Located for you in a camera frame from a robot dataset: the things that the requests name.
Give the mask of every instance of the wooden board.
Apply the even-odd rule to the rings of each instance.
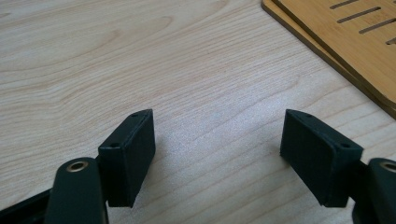
[[[351,73],[349,73],[343,65],[341,65],[335,58],[324,49],[312,36],[310,36],[302,27],[300,27],[291,17],[288,16],[280,7],[278,7],[272,0],[262,0],[262,8],[270,14],[274,19],[287,28],[299,40],[305,43],[312,51],[314,51],[320,58],[328,63],[332,68],[339,72],[356,88],[363,92],[367,97],[374,101],[384,111],[396,119],[396,109],[383,104],[378,100],[364,85]]]
[[[383,104],[396,107],[393,1],[275,2]]]

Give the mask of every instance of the metal rivet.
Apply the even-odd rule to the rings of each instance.
[[[391,171],[393,173],[396,173],[396,163],[383,161],[383,162],[381,162],[379,164],[382,166],[382,168],[384,168],[384,169],[386,169],[388,171]]]
[[[70,173],[74,173],[74,172],[82,171],[87,166],[88,166],[87,161],[76,161],[68,165],[66,171]]]

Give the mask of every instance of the light wood grain surface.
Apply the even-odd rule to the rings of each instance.
[[[396,160],[396,122],[260,0],[1,1],[0,208],[153,108],[157,153],[111,223],[351,223],[278,156],[286,108]]]

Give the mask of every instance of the screw hole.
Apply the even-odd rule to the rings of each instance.
[[[350,144],[347,144],[347,143],[341,143],[341,147],[350,147]]]
[[[388,171],[396,173],[396,164],[395,163],[391,163],[391,162],[388,162],[388,161],[383,161],[383,162],[381,162],[381,166],[383,168],[385,168],[386,170],[388,170]]]
[[[110,144],[110,146],[111,146],[111,147],[119,147],[119,146],[120,146],[120,143],[112,143],[112,144]]]
[[[82,171],[85,169],[85,167],[88,166],[88,163],[86,161],[76,161],[70,165],[67,166],[66,171],[70,173]]]

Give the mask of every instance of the black clamp jaw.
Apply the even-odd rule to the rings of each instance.
[[[53,188],[0,212],[0,223],[108,223],[110,207],[133,207],[155,154],[152,110],[128,116],[93,158],[57,171]]]
[[[361,162],[363,148],[312,115],[287,110],[280,155],[321,205],[355,201],[356,224],[396,223],[396,162]]]

